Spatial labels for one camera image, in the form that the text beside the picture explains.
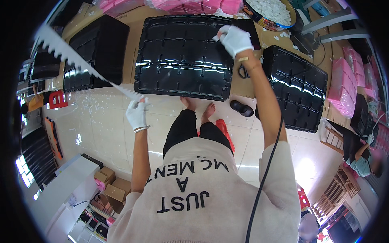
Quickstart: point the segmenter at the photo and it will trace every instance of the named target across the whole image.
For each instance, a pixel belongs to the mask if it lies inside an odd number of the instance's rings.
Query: bare foot
[[[216,107],[214,103],[210,103],[208,107],[205,109],[203,115],[201,116],[201,124],[209,122],[208,118],[212,116],[216,111]]]
[[[188,97],[180,97],[180,101],[186,106],[188,110],[196,110],[196,105]]]

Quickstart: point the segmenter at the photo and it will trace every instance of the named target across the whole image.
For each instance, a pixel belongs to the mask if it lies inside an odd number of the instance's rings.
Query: light blue shirt
[[[351,164],[350,159],[348,159],[346,163],[351,167],[351,169],[355,170],[360,177],[366,177],[370,174],[368,163],[371,163],[371,156],[369,156],[367,160],[361,156],[359,160],[354,160]]]

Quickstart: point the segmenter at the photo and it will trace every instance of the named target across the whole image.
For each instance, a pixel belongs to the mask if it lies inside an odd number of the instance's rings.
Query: tile floor
[[[151,168],[162,164],[162,149],[171,124],[184,108],[176,96],[147,95],[152,105],[147,113],[149,128],[149,157]],[[134,133],[125,112],[130,100],[113,87],[78,91],[66,94],[68,106],[60,109],[43,107],[43,115],[55,121],[65,163],[78,153],[86,153],[116,171],[118,177],[130,180],[133,162]],[[194,99],[196,116],[201,117],[208,100]],[[256,106],[255,99],[231,96]],[[235,146],[238,174],[248,183],[259,187],[258,160],[264,149],[261,122],[255,116],[243,117],[232,110],[229,100],[216,101],[212,122],[224,119]],[[297,182],[315,202],[331,182],[342,156],[320,143],[319,127],[316,134],[287,130],[288,141]]]

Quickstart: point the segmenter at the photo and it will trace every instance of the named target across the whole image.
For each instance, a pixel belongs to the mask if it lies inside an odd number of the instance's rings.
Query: silver bracelet
[[[140,131],[146,130],[146,129],[149,128],[149,127],[150,127],[150,125],[145,126],[145,127],[142,127],[142,128],[139,128],[139,129],[136,129],[136,130],[134,130],[134,133],[138,133],[138,132],[140,132]]]

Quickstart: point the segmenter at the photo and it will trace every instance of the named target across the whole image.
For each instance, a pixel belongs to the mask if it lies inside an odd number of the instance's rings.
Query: scissors
[[[238,74],[242,79],[250,78],[249,73],[246,71],[246,69],[244,68],[244,66],[242,64],[240,64]]]

